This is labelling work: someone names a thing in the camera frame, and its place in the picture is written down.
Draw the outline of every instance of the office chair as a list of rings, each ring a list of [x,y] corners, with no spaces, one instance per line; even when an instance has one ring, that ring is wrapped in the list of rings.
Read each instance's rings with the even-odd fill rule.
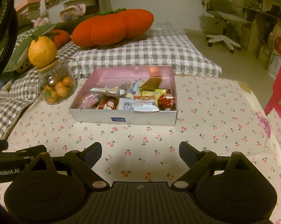
[[[238,24],[247,24],[248,21],[231,14],[232,3],[229,0],[205,0],[203,1],[204,5],[204,16],[219,18],[225,21],[226,25],[223,29],[222,35],[207,35],[206,40],[208,40],[208,46],[212,47],[213,43],[223,41],[231,53],[234,53],[234,46],[241,50],[241,45],[234,42],[226,36],[226,27],[229,21],[238,23]]]

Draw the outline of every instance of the cherry print tablecloth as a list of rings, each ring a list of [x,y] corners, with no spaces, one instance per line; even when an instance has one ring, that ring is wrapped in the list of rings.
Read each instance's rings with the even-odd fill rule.
[[[251,90],[226,79],[180,76],[175,79],[178,117],[174,127],[75,122],[68,108],[85,82],[81,79],[76,93],[61,104],[49,106],[39,99],[31,105],[8,138],[9,150],[44,144],[51,156],[60,156],[98,141],[103,154],[93,170],[110,184],[113,181],[171,184],[188,170],[178,153],[181,141],[198,150],[210,149],[217,155],[241,151],[275,187],[278,204],[271,220],[281,223],[281,158],[276,139]],[[0,185],[2,195],[8,185]]]

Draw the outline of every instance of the triangular cutout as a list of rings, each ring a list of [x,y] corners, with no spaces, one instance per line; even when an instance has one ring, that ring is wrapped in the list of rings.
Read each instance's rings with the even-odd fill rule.
[[[47,170],[47,166],[43,158],[39,159],[39,161],[31,169],[31,171],[40,171],[40,170]]]
[[[246,165],[246,163],[243,161],[242,158],[237,157],[235,161],[235,169],[237,170],[250,170],[249,166]]]

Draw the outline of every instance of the wooden lid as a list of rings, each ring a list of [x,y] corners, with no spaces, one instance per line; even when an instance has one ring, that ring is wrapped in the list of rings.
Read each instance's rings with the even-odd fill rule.
[[[56,57],[54,59],[53,62],[51,62],[49,65],[45,66],[45,67],[42,67],[42,68],[37,68],[37,72],[40,72],[40,73],[45,73],[47,71],[50,71],[51,69],[53,69],[59,62],[59,59]]]

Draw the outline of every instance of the blue label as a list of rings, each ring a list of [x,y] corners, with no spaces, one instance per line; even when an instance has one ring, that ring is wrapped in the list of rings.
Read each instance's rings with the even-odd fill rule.
[[[112,117],[111,120],[116,122],[126,122],[125,118],[118,118],[118,117]]]

